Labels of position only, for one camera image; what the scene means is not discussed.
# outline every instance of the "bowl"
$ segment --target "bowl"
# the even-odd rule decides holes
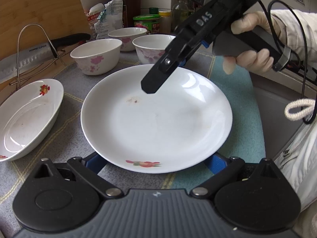
[[[53,127],[64,96],[53,79],[30,83],[0,106],[0,162],[30,153]]]
[[[180,67],[155,94],[146,94],[140,82],[152,66],[128,67],[95,85],[83,103],[81,127],[92,148],[121,168],[175,172],[222,146],[231,106],[214,83]]]
[[[141,63],[156,63],[165,53],[165,48],[175,38],[170,35],[147,35],[133,40],[137,56]]]
[[[132,41],[137,37],[145,36],[147,30],[145,28],[120,28],[111,31],[108,36],[122,41],[120,50],[129,52],[135,50]]]
[[[119,39],[99,39],[76,47],[70,56],[86,75],[100,75],[112,70],[119,61]]]

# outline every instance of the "round white plate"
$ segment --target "round white plate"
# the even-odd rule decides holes
[[[63,95],[59,81],[45,79],[22,87],[0,106],[0,162],[25,156],[45,138]]]
[[[117,71],[87,95],[81,127],[109,162],[140,173],[168,173],[205,160],[227,139],[232,111],[207,78],[177,68],[155,94],[141,89],[152,64]]]

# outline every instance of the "cutting board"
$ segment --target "cutting board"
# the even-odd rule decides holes
[[[0,0],[0,60],[16,53],[19,32],[30,23],[40,24],[50,39],[91,33],[80,0]],[[20,50],[46,40],[39,27],[30,26]]]

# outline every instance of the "gray tablecloth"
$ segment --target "gray tablecloth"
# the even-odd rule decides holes
[[[233,74],[229,77],[229,82],[225,83],[227,77],[222,74],[221,61],[217,63],[217,60],[221,58],[217,59],[201,48],[186,64],[186,68],[208,78],[211,73],[215,73],[216,79],[212,80],[229,99],[234,125],[222,153],[226,156],[238,155],[246,161],[257,162],[264,156],[264,140],[251,80],[246,71],[239,69],[236,75]],[[93,152],[80,126],[80,110],[88,92],[107,75],[137,64],[140,64],[140,61],[135,52],[121,53],[118,65],[107,74],[87,76],[82,74],[74,63],[55,76],[55,79],[63,84],[65,94],[52,130],[43,142],[25,157],[13,162],[0,163],[0,231],[6,238],[12,237],[20,229],[12,212],[12,201],[30,170],[41,158],[47,157],[53,162],[66,162],[73,156],[86,157]],[[99,175],[126,192],[131,187],[191,189],[212,176],[212,173],[203,163],[177,173],[157,175],[130,172],[107,164]]]

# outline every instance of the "hand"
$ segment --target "hand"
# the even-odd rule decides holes
[[[281,29],[274,17],[272,23],[277,36],[280,36]],[[241,19],[236,20],[231,24],[231,31],[233,34],[240,34],[246,31],[253,30],[256,25],[261,26],[271,34],[271,29],[264,12],[248,13]],[[223,70],[226,74],[232,74],[236,68],[236,64],[246,68],[253,73],[264,73],[271,69],[273,65],[273,57],[270,57],[268,49],[262,49],[258,53],[256,51],[245,51],[238,57],[224,56]]]

